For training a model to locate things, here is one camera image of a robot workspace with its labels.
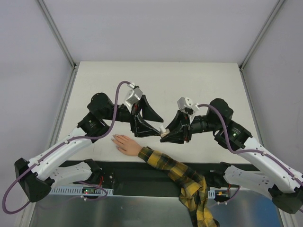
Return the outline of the beige nail polish bottle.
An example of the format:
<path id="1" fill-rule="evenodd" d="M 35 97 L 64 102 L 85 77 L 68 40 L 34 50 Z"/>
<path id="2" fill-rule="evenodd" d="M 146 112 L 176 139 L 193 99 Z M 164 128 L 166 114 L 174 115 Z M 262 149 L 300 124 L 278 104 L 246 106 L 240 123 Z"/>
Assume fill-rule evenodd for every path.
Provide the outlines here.
<path id="1" fill-rule="evenodd" d="M 169 133 L 170 133 L 169 129 L 161 130 L 161 137 L 165 137 Z"/>

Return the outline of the mannequin hand with painted nails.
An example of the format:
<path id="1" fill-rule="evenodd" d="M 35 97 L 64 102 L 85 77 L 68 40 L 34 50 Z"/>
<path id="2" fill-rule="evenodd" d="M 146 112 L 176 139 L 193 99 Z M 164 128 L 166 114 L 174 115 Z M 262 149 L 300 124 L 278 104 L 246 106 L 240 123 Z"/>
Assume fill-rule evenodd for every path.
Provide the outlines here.
<path id="1" fill-rule="evenodd" d="M 138 156 L 143 148 L 136 141 L 124 135 L 115 134 L 111 140 L 116 145 L 116 149 L 127 156 Z"/>

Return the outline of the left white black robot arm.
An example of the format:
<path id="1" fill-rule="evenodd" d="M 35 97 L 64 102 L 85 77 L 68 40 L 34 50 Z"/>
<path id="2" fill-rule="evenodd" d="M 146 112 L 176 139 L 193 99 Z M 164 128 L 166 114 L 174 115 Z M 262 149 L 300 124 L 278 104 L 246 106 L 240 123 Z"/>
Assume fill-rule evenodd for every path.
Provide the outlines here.
<path id="1" fill-rule="evenodd" d="M 100 182 L 104 174 L 92 159 L 68 167 L 61 167 L 61 164 L 104 136 L 110 129 L 106 120 L 115 118 L 118 122 L 129 123 L 131 132 L 139 138 L 160 135 L 148 121 L 164 122 L 145 95 L 115 106 L 105 93 L 96 93 L 87 108 L 88 114 L 62 141 L 29 161 L 20 158 L 15 162 L 16 178 L 30 202 L 42 200 L 58 186 L 78 181 Z"/>

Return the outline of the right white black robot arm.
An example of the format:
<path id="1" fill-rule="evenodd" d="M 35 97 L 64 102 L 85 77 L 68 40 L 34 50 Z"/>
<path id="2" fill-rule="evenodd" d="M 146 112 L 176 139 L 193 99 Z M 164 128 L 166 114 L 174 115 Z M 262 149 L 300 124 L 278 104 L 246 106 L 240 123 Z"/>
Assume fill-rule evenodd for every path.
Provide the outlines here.
<path id="1" fill-rule="evenodd" d="M 161 142 L 183 144 L 192 135 L 212 132 L 214 140 L 254 165 L 261 173 L 254 174 L 234 165 L 221 163 L 223 168 L 213 174 L 217 186 L 234 184 L 269 198 L 280 210 L 295 214 L 303 210 L 303 174 L 283 163 L 254 138 L 247 129 L 232 120 L 233 110 L 221 98 L 205 105 L 206 115 L 196 113 L 202 104 L 188 97 L 177 101 L 178 111 L 167 126 L 160 126 Z"/>

